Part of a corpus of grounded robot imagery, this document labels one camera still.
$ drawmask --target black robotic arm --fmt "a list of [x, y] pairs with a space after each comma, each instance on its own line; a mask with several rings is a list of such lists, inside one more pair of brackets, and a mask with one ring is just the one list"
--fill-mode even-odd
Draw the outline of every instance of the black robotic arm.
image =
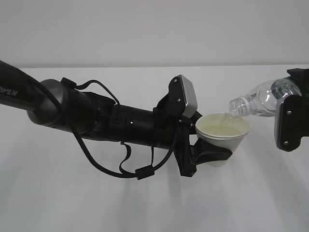
[[[101, 85], [112, 97], [93, 92], [81, 92], [91, 83]], [[83, 85], [63, 78], [41, 83], [21, 70], [0, 61], [0, 103], [27, 111], [36, 124], [72, 132], [88, 160], [100, 171], [119, 178], [143, 179], [154, 175], [175, 154], [180, 174], [193, 176], [196, 165], [226, 160], [232, 152], [198, 139], [190, 145], [189, 135], [196, 134], [195, 123], [201, 117], [192, 83], [184, 76], [173, 78], [168, 94], [153, 111], [120, 105], [118, 99], [99, 81]], [[165, 158], [137, 169], [135, 173], [113, 172], [98, 164], [89, 153], [82, 138], [97, 141], [121, 142], [127, 148], [126, 159], [134, 143], [168, 149]]]

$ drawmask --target plastic bottle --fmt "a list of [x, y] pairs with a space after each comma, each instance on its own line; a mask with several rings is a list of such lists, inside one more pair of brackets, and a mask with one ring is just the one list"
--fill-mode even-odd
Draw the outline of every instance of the plastic bottle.
[[256, 115], [271, 117], [276, 113], [277, 100], [292, 94], [302, 95], [297, 85], [288, 78], [264, 82], [252, 89], [246, 96], [229, 103], [233, 117]]

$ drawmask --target paper cup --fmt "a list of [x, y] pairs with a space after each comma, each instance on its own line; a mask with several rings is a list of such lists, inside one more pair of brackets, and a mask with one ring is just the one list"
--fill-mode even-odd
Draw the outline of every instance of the paper cup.
[[[229, 133], [225, 131], [209, 130], [219, 126], [221, 129], [228, 127], [232, 130]], [[197, 137], [207, 141], [210, 144], [227, 148], [234, 152], [242, 139], [249, 133], [251, 125], [241, 117], [230, 117], [229, 114], [212, 114], [201, 117], [196, 122]], [[226, 161], [214, 161], [211, 163], [224, 164]]]

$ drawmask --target white backdrop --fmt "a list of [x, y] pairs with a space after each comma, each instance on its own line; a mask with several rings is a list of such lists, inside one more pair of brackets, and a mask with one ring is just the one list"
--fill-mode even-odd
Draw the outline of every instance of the white backdrop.
[[[38, 80], [98, 79], [121, 104], [151, 110], [169, 81], [184, 74], [202, 114], [226, 112], [230, 99], [286, 77], [296, 66], [25, 69]], [[105, 94], [97, 86], [91, 90]], [[309, 231], [308, 139], [285, 153], [273, 118], [249, 117], [252, 130], [220, 168], [199, 165], [180, 177], [174, 157], [155, 176], [117, 179], [92, 167], [70, 133], [40, 127], [26, 112], [1, 106], [0, 230], [2, 232], [305, 232]], [[94, 157], [117, 170], [125, 149], [87, 141]], [[125, 168], [150, 163], [150, 148], [133, 145]], [[155, 162], [165, 155], [155, 151]]]

